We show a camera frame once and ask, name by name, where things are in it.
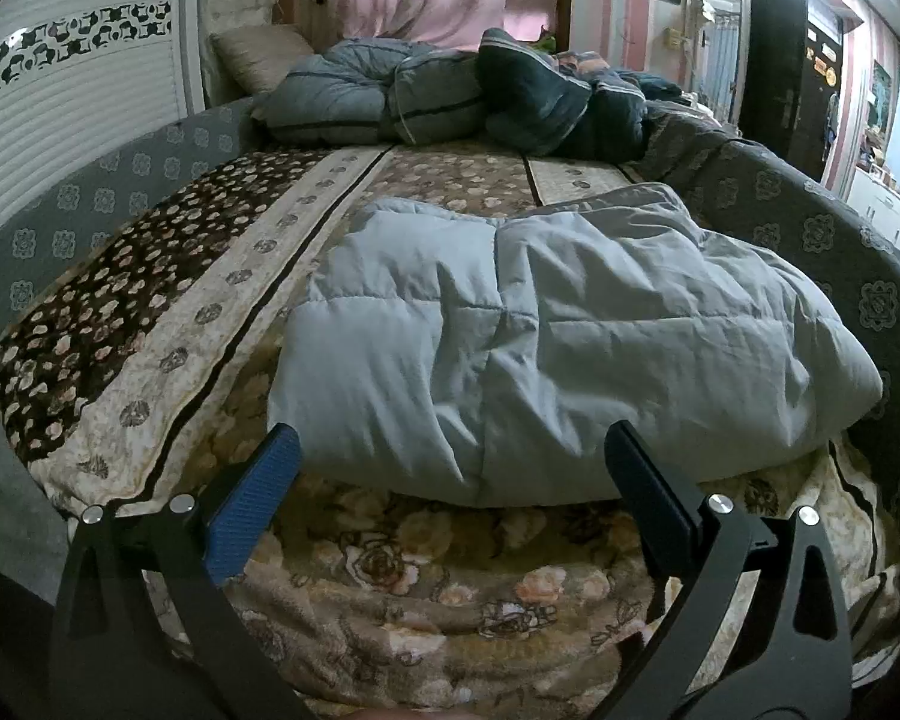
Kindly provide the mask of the beige pillow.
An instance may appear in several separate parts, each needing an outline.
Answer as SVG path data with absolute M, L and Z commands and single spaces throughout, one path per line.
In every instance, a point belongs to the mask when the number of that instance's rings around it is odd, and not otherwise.
M 211 36 L 215 54 L 244 91 L 274 91 L 287 72 L 315 50 L 292 25 L 251 25 Z

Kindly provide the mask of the white louvered wardrobe door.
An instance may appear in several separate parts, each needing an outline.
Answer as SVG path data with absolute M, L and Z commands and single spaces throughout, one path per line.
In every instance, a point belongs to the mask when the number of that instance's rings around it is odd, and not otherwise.
M 198 0 L 0 0 L 0 227 L 205 107 Z

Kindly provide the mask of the dark navy striped jacket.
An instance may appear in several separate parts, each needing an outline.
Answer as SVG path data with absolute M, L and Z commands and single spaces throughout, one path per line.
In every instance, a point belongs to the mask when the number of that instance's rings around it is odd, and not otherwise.
M 544 54 L 500 28 L 482 35 L 476 76 L 489 137 L 533 158 L 637 160 L 650 106 L 691 102 L 662 76 L 611 67 L 596 52 Z

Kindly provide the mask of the white low cabinet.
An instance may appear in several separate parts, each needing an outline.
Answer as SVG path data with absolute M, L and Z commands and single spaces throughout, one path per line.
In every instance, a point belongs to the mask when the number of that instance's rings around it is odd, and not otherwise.
M 900 252 L 900 195 L 855 167 L 847 203 Z

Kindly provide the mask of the grey-blue puffer jacket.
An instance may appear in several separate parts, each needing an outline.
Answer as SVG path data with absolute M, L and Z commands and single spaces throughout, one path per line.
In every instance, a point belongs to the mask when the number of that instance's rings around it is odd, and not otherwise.
M 344 39 L 299 60 L 255 117 L 283 142 L 466 140 L 482 129 L 476 55 L 390 37 Z

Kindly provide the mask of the floral brown fleece blanket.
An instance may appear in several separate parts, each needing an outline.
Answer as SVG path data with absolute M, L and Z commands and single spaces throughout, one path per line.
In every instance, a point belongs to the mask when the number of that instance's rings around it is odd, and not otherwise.
M 681 199 L 662 181 L 635 184 Z M 247 460 L 274 424 L 287 314 L 365 205 L 508 220 L 629 185 L 608 184 L 601 167 L 470 145 L 245 154 L 123 227 L 2 333 L 0 434 L 60 514 L 152 511 Z M 797 460 L 699 481 L 755 514 L 820 511 L 862 683 L 900 652 L 900 526 L 854 440 L 875 406 Z M 323 715 L 499 718 L 589 713 L 678 592 L 645 569 L 616 489 L 578 504 L 464 507 L 305 465 L 227 585 L 263 653 Z

